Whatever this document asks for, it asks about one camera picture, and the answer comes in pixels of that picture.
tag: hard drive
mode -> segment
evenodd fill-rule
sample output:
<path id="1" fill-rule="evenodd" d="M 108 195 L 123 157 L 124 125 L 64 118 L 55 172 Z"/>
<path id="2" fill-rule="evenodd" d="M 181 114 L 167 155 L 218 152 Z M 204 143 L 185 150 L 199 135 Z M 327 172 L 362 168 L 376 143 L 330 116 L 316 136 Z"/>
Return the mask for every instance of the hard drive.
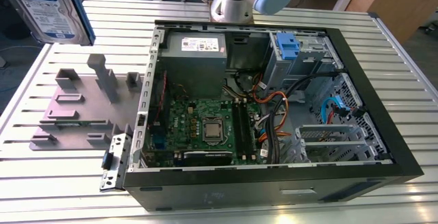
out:
<path id="1" fill-rule="evenodd" d="M 79 0 L 9 0 L 9 2 L 37 41 L 92 45 L 95 34 Z"/>

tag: white label sticker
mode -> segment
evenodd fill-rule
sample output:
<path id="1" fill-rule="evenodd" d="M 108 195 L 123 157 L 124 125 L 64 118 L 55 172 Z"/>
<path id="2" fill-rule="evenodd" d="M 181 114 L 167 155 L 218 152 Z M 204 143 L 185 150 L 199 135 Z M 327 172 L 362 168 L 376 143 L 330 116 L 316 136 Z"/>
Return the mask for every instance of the white label sticker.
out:
<path id="1" fill-rule="evenodd" d="M 263 82 L 259 82 L 259 87 L 264 90 L 267 85 Z"/>
<path id="2" fill-rule="evenodd" d="M 181 51 L 219 51 L 216 38 L 183 38 Z"/>
<path id="3" fill-rule="evenodd" d="M 260 156 L 267 157 L 267 150 L 264 149 L 260 150 Z"/>
<path id="4" fill-rule="evenodd" d="M 73 38 L 59 0 L 21 0 L 40 30 L 55 38 Z"/>

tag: side panel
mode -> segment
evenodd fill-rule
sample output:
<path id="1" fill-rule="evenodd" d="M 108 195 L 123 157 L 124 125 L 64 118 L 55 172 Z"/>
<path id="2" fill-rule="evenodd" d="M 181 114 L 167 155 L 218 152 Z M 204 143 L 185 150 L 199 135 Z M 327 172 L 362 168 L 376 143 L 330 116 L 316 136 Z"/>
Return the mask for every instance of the side panel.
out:
<path id="1" fill-rule="evenodd" d="M 352 199 L 390 181 L 348 178 L 271 181 L 240 184 L 129 187 L 127 191 L 148 211 L 292 205 Z"/>

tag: aluminum slotted table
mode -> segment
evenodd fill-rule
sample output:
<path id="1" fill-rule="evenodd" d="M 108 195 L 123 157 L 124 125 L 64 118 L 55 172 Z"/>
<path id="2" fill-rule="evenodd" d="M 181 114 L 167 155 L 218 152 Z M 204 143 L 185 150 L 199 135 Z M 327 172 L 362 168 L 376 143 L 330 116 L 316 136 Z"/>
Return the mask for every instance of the aluminum slotted table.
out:
<path id="1" fill-rule="evenodd" d="M 84 0 L 92 47 L 45 45 L 0 117 L 0 222 L 422 223 L 438 221 L 438 93 L 378 18 L 284 9 L 258 24 L 339 28 L 424 175 L 342 203 L 147 213 L 127 192 L 99 193 L 103 151 L 32 151 L 29 139 L 60 68 L 92 74 L 89 53 L 116 74 L 145 72 L 156 19 L 208 21 L 203 4 Z"/>

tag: metal bracket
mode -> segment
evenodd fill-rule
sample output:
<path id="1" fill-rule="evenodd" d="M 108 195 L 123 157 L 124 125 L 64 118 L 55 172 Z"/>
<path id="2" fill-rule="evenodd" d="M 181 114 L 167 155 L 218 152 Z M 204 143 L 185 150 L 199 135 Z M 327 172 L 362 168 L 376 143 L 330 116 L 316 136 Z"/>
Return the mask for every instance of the metal bracket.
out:
<path id="1" fill-rule="evenodd" d="M 123 180 L 128 166 L 132 138 L 127 133 L 112 137 L 109 149 L 104 153 L 100 192 L 124 191 Z"/>

